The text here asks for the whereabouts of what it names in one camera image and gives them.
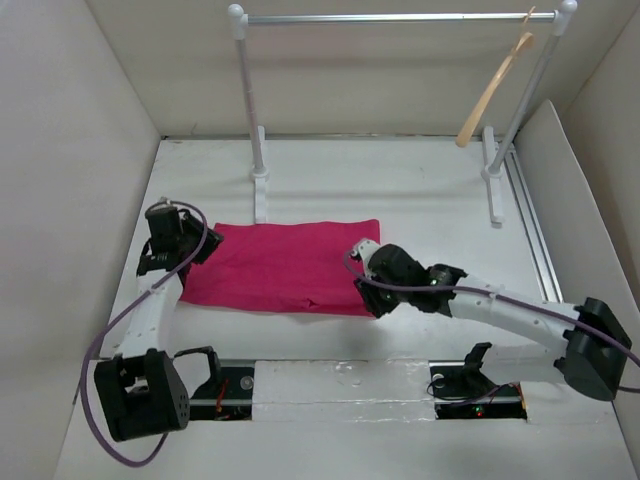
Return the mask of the pink trousers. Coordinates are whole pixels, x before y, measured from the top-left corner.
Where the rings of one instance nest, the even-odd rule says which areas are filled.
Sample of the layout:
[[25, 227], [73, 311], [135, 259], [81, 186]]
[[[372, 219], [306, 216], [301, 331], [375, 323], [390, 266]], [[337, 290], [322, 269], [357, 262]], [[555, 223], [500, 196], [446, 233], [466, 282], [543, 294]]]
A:
[[224, 240], [203, 264], [191, 267], [182, 302], [260, 313], [370, 316], [343, 255], [362, 239], [378, 242], [378, 220], [218, 223], [214, 230]]

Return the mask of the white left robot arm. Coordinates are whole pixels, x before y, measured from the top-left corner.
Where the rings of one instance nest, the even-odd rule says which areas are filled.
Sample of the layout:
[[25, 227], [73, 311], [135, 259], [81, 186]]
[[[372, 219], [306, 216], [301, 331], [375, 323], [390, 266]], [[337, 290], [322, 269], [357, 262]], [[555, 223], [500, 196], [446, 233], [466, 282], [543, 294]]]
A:
[[167, 351], [171, 322], [191, 267], [203, 264], [223, 236], [194, 216], [184, 203], [157, 203], [147, 209], [150, 237], [139, 257], [136, 280], [143, 297], [114, 356], [94, 370], [94, 383], [111, 438], [116, 442], [186, 428], [187, 387]]

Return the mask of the beige wooden hanger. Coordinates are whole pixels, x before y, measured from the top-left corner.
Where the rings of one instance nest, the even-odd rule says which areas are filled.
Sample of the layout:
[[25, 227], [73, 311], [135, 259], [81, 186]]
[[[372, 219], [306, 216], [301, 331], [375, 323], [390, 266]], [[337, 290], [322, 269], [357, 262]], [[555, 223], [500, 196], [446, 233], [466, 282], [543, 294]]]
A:
[[534, 35], [527, 30], [527, 24], [533, 13], [536, 11], [536, 7], [533, 6], [526, 14], [522, 21], [521, 32], [518, 40], [511, 47], [509, 53], [487, 84], [483, 93], [479, 97], [471, 113], [467, 117], [460, 131], [455, 138], [455, 144], [459, 148], [465, 148], [479, 126], [485, 111], [487, 110], [492, 98], [494, 97], [498, 87], [505, 80], [509, 71], [512, 69], [518, 57], [526, 50], [530, 49], [534, 43]]

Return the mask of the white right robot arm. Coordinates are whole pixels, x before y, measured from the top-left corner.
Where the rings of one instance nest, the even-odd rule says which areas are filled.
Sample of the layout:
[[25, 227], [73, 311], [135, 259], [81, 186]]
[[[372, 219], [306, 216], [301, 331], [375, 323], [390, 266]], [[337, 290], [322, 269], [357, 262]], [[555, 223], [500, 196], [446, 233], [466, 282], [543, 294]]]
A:
[[527, 339], [521, 346], [478, 342], [461, 360], [431, 363], [431, 395], [452, 406], [474, 404], [525, 382], [565, 384], [611, 402], [624, 391], [627, 362], [639, 358], [610, 307], [588, 297], [579, 305], [534, 300], [446, 264], [422, 266], [401, 247], [370, 239], [343, 258], [360, 263], [354, 286], [380, 318], [408, 304], [426, 314], [475, 321]]

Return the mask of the white clothes rack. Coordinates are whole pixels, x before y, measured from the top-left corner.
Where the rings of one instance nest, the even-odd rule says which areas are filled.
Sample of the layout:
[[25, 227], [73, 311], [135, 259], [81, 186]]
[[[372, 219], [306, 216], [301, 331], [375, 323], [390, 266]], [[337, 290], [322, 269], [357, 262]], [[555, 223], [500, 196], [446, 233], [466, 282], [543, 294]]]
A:
[[[501, 226], [505, 222], [505, 201], [501, 187], [505, 176], [504, 159], [518, 133], [534, 93], [564, 36], [574, 14], [578, 10], [576, 1], [562, 1], [552, 12], [535, 11], [529, 23], [549, 23], [552, 25], [548, 39], [533, 68], [529, 81], [514, 111], [501, 143], [495, 140], [494, 129], [486, 126], [482, 129], [484, 167], [481, 176], [486, 184], [490, 222]], [[256, 105], [252, 88], [250, 67], [246, 45], [247, 32], [257, 26], [296, 26], [296, 25], [368, 25], [368, 24], [425, 24], [425, 23], [462, 23], [462, 22], [513, 22], [522, 26], [527, 12], [522, 13], [406, 13], [406, 14], [310, 14], [310, 15], [249, 15], [239, 4], [231, 4], [227, 9], [231, 34], [236, 46], [239, 71], [244, 97], [245, 113], [251, 142], [252, 170], [254, 185], [253, 218], [257, 224], [267, 222], [267, 184], [269, 169], [265, 163], [266, 134], [258, 123]]]

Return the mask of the aluminium side rail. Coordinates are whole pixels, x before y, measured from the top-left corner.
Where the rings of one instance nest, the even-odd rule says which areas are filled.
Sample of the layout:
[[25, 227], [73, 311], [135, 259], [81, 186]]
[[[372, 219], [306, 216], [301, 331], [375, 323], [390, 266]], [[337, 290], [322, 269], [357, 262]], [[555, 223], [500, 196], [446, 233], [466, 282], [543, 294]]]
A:
[[563, 302], [560, 283], [514, 146], [507, 150], [504, 166], [529, 245], [541, 295], [547, 301]]

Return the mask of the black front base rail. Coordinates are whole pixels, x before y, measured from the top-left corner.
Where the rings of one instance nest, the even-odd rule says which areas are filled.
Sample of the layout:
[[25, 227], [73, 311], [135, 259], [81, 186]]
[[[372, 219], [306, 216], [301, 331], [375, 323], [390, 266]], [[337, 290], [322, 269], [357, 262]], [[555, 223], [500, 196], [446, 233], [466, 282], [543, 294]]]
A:
[[228, 364], [216, 389], [193, 398], [198, 419], [414, 423], [523, 418], [514, 384], [488, 381], [461, 361], [257, 361]]

